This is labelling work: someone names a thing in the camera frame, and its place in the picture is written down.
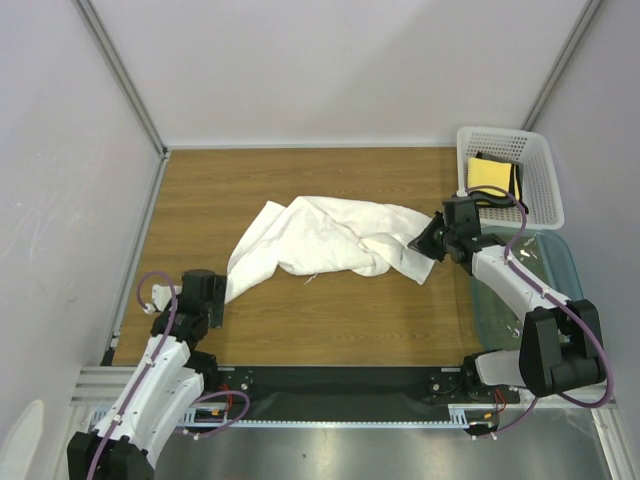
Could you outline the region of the dark grey towel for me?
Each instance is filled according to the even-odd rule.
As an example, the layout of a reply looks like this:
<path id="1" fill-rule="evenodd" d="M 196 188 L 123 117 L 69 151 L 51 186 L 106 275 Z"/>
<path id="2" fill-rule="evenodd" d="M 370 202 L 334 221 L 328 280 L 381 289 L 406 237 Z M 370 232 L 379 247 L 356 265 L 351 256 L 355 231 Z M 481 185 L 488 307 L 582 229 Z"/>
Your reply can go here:
<path id="1" fill-rule="evenodd" d="M 520 204 L 523 197 L 524 165 L 478 152 L 467 162 L 467 190 L 478 207 L 505 209 Z"/>

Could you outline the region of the white towel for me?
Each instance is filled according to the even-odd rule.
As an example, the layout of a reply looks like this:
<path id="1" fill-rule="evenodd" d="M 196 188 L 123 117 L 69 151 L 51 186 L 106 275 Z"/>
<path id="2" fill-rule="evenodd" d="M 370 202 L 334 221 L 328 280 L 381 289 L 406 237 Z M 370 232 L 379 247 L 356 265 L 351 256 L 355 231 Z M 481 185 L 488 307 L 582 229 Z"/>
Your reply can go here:
<path id="1" fill-rule="evenodd" d="M 225 302 L 271 278 L 352 271 L 376 277 L 395 269 L 419 285 L 435 262 L 409 248 L 431 218 L 394 204 L 299 196 L 268 201 L 228 261 Z"/>

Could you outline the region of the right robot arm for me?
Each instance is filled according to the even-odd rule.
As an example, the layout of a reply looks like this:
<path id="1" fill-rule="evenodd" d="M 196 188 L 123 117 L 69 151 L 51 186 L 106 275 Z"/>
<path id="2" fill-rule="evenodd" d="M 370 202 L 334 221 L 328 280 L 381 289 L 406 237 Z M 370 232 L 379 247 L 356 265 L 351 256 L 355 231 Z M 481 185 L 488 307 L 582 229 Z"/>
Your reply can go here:
<path id="1" fill-rule="evenodd" d="M 538 398 L 558 395 L 592 409 L 606 405 L 614 380 L 595 305 L 560 295 L 521 264 L 511 242 L 483 232 L 473 198 L 451 197 L 443 207 L 409 247 L 436 261 L 450 257 L 521 321 L 521 343 L 513 353 L 519 385 Z"/>

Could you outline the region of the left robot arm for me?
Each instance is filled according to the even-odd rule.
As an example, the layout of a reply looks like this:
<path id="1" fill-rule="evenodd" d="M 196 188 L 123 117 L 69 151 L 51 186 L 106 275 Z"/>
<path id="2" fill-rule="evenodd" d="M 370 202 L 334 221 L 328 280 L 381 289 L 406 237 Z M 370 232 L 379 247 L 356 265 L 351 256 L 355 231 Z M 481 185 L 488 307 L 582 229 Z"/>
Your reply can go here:
<path id="1" fill-rule="evenodd" d="M 166 277 L 153 286 L 143 311 L 154 317 L 134 373 L 106 415 L 66 449 L 72 479 L 151 479 L 158 457 L 180 418 L 196 399 L 220 388 L 217 360 L 198 343 L 221 326 L 227 278 L 206 269 Z"/>

